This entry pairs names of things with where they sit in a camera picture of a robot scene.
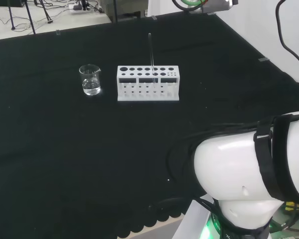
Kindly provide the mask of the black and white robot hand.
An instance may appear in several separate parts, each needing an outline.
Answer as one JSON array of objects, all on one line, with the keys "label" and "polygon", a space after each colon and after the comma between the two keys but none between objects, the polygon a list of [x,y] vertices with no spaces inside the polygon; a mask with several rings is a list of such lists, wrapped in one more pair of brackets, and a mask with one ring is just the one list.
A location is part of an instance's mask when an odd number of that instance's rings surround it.
[{"label": "black and white robot hand", "polygon": [[200,10],[202,13],[226,11],[239,4],[238,0],[181,0],[185,6],[180,5],[176,0],[172,0],[172,2],[182,11]]}]

